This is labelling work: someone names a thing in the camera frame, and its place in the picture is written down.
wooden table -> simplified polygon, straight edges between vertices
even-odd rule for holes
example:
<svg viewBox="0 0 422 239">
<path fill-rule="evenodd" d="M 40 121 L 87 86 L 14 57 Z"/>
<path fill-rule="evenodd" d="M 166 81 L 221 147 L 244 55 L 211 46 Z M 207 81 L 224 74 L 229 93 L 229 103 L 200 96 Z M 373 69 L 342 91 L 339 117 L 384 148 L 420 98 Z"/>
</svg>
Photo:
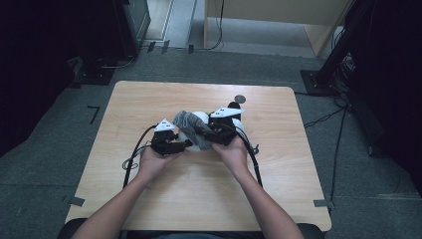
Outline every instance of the wooden table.
<svg viewBox="0 0 422 239">
<path fill-rule="evenodd" d="M 252 144 L 265 190 L 298 223 L 322 231 L 331 222 L 301 115 L 290 88 L 177 83 L 119 82 L 105 111 L 67 221 L 89 217 L 123 185 L 126 160 L 141 134 L 181 110 L 213 112 L 243 95 L 242 122 Z M 153 132 L 146 139 L 151 139 Z M 253 171 L 252 161 L 249 168 Z M 131 172 L 131 178 L 137 170 Z M 128 230 L 260 230 L 241 187 L 213 150 L 186 152 L 168 165 L 137 200 L 124 224 Z"/>
</svg>

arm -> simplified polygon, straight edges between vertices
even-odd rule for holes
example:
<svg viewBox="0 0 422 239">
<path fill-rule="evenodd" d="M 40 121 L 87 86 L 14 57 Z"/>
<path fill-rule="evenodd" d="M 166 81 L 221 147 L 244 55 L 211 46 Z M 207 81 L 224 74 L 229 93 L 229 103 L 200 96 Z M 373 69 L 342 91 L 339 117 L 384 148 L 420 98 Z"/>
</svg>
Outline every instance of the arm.
<svg viewBox="0 0 422 239">
<path fill-rule="evenodd" d="M 243 141 L 235 137 L 228 146 L 216 143 L 212 146 L 241 185 L 265 238 L 304 238 L 292 217 L 258 184 L 249 171 Z"/>
<path fill-rule="evenodd" d="M 150 147 L 142 155 L 137 176 L 118 195 L 96 211 L 73 238 L 116 238 L 134 203 L 148 183 L 179 154 L 161 157 Z"/>
</svg>

cloth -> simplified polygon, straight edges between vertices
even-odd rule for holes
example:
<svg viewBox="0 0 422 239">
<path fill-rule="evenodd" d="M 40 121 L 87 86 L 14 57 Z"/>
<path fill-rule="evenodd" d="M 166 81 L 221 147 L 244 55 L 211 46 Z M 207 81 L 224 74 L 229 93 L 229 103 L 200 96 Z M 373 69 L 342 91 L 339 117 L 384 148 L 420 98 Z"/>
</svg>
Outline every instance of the cloth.
<svg viewBox="0 0 422 239">
<path fill-rule="evenodd" d="M 173 120 L 174 125 L 186 134 L 186 136 L 198 145 L 201 150 L 211 149 L 211 142 L 206 140 L 200 132 L 211 133 L 211 128 L 198 116 L 186 111 L 179 112 Z"/>
</svg>

wrist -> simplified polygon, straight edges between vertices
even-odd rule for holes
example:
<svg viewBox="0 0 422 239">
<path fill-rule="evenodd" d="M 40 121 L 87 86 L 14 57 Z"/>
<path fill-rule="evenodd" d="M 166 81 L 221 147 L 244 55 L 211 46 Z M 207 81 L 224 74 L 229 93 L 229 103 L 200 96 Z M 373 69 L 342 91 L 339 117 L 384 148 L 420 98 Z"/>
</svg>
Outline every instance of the wrist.
<svg viewBox="0 0 422 239">
<path fill-rule="evenodd" d="M 249 169 L 241 168 L 241 169 L 234 169 L 232 170 L 233 176 L 236 178 L 237 181 L 242 182 L 252 176 L 252 173 L 249 171 Z"/>
<path fill-rule="evenodd" d="M 148 175 L 147 173 L 139 172 L 133 181 L 141 184 L 148 184 L 153 179 L 152 176 Z"/>
</svg>

cable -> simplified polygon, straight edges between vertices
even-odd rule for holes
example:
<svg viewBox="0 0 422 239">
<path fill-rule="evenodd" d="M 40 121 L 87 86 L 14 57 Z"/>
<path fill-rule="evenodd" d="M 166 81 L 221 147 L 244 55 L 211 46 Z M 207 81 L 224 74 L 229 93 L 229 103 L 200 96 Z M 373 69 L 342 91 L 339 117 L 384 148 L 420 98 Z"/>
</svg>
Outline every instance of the cable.
<svg viewBox="0 0 422 239">
<path fill-rule="evenodd" d="M 128 62 L 128 63 L 126 63 L 126 64 L 124 64 L 124 65 L 122 65 L 122 66 L 115 66 L 115 67 L 105 67 L 105 66 L 100 66 L 101 68 L 105 68 L 105 69 L 120 69 L 120 68 L 125 68 L 125 67 L 127 67 L 128 65 L 130 65 L 130 63 L 132 63 L 133 62 L 133 59 L 134 59 L 134 57 L 131 57 L 130 58 L 130 61 Z"/>
<path fill-rule="evenodd" d="M 365 49 L 368 49 L 369 38 L 370 38 L 370 31 L 371 31 L 371 28 L 372 28 L 372 20 L 373 20 L 373 15 L 375 13 L 375 8 L 376 8 L 376 4 L 377 3 L 378 3 L 378 0 L 376 0 L 375 3 L 373 4 L 372 13 L 371 13 L 371 16 L 370 16 L 370 22 L 369 22 L 369 28 L 368 28 L 368 37 L 366 39 L 366 47 L 365 47 Z"/>
<path fill-rule="evenodd" d="M 339 109 L 339 110 L 337 110 L 337 111 L 335 111 L 335 112 L 333 112 L 333 113 L 331 113 L 331 114 L 328 114 L 328 115 L 326 115 L 326 116 L 324 116 L 324 117 L 321 117 L 321 118 L 319 118 L 319 119 L 317 119 L 317 120 L 315 120 L 315 121 L 310 121 L 310 122 L 307 122 L 307 123 L 305 123 L 305 124 L 304 124 L 304 127 L 314 126 L 314 125 L 315 125 L 315 124 L 317 124 L 318 122 L 326 121 L 326 120 L 328 120 L 330 117 L 332 117 L 332 116 L 334 116 L 335 114 L 337 114 L 337 113 L 341 112 L 341 110 L 343 110 L 343 108 L 341 108 L 341 109 Z"/>
<path fill-rule="evenodd" d="M 319 94 L 309 94 L 309 93 L 300 93 L 300 92 L 295 92 L 295 95 L 307 96 L 307 97 L 332 97 L 331 95 L 319 95 Z"/>
<path fill-rule="evenodd" d="M 216 49 L 219 45 L 220 45 L 220 43 L 223 41 L 223 26 L 222 26 L 222 23 L 223 23 L 223 13 L 224 13 L 224 0 L 223 0 L 223 2 L 221 3 L 221 11 L 220 11 L 220 25 L 218 24 L 218 22 L 217 22 L 217 28 L 218 28 L 218 30 L 219 30 L 219 32 L 220 32 L 220 37 L 218 38 L 218 40 L 217 40 L 217 43 L 214 45 L 214 47 L 212 47 L 212 48 L 208 48 L 208 49 L 203 49 L 203 50 L 205 50 L 205 51 L 211 51 L 211 50 L 214 50 L 214 49 Z"/>
<path fill-rule="evenodd" d="M 133 159 L 136 157 L 136 153 L 138 152 L 138 150 L 140 149 L 140 148 L 138 148 L 139 147 L 139 145 L 140 145 L 140 143 L 143 141 L 143 138 L 146 136 L 146 134 L 150 131 L 150 130 L 152 130 L 153 128 L 155 128 L 156 127 L 156 125 L 153 125 L 153 126 L 150 126 L 144 133 L 143 133 L 143 135 L 140 137 L 140 139 L 139 139 L 139 141 L 137 142 L 137 144 L 136 144 L 136 147 L 134 148 L 134 150 L 133 150 L 133 153 L 132 153 L 132 155 L 131 155 L 131 157 L 130 158 L 128 158 L 124 163 L 123 163 L 123 165 L 122 165 L 122 167 L 123 167 L 123 169 L 125 169 L 126 170 L 126 175 L 124 176 L 124 183 L 123 183 L 123 188 L 125 188 L 126 186 L 127 186 L 127 184 L 128 184 L 128 181 L 129 181 L 129 176 L 130 176 L 130 171 L 132 170 L 132 165 L 133 165 Z"/>
<path fill-rule="evenodd" d="M 341 31 L 339 33 L 337 33 L 337 36 L 335 36 L 334 38 L 334 34 L 332 34 L 331 36 L 331 49 L 333 49 L 335 47 L 335 45 L 337 45 L 337 39 L 339 36 L 342 36 L 344 33 L 344 28 L 341 29 Z"/>
<path fill-rule="evenodd" d="M 344 125 L 344 117 L 345 114 L 347 113 L 347 108 L 343 108 L 344 112 L 341 118 L 341 123 L 340 123 L 340 130 L 338 132 L 338 137 L 337 137 L 337 143 L 335 146 L 335 153 L 334 153 L 334 166 L 332 167 L 332 182 L 331 182 L 331 193 L 329 194 L 329 201 L 332 202 L 332 205 L 334 205 L 333 199 L 334 199 L 334 193 L 335 193 L 335 180 L 336 180 L 336 172 L 337 172 L 337 159 L 338 159 L 338 149 L 340 146 L 340 139 L 341 139 L 341 135 L 342 135 L 342 129 L 343 129 L 343 125 Z M 331 215 L 331 210 L 332 208 L 328 208 L 328 214 Z"/>
<path fill-rule="evenodd" d="M 230 126 L 225 125 L 225 124 L 214 124 L 214 125 L 222 126 L 224 128 L 227 128 L 227 129 L 235 132 L 236 135 L 243 141 L 243 143 L 245 144 L 246 150 L 248 150 L 248 153 L 251 156 L 252 162 L 254 164 L 254 170 L 255 170 L 255 175 L 257 176 L 257 181 L 261 185 L 261 187 L 264 187 L 263 182 L 261 180 L 260 166 L 258 164 L 257 158 L 255 157 L 254 149 L 252 148 L 251 143 L 249 142 L 248 137 L 246 136 L 245 132 L 243 130 L 241 130 L 240 128 L 239 128 L 239 130 L 241 132 L 238 132 L 237 130 L 232 129 Z"/>
</svg>

